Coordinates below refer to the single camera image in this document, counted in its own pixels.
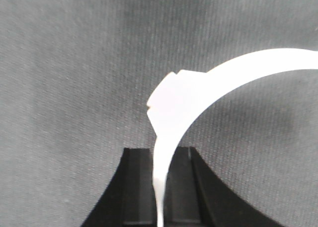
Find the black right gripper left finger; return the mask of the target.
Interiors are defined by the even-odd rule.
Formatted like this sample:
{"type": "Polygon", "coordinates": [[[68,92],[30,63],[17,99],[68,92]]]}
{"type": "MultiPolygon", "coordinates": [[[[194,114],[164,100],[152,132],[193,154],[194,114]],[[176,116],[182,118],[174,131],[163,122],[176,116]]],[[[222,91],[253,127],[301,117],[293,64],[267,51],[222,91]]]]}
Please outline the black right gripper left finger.
{"type": "Polygon", "coordinates": [[[83,227],[155,227],[157,209],[149,149],[124,148],[120,163],[83,227]]]}

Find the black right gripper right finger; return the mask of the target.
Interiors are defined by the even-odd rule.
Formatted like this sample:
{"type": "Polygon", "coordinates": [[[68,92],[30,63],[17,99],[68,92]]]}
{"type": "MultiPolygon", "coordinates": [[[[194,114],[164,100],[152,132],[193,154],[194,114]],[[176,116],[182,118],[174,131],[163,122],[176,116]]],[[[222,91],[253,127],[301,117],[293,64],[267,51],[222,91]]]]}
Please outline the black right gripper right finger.
{"type": "Polygon", "coordinates": [[[167,176],[166,227],[278,227],[234,193],[193,147],[178,147],[167,176]]]}

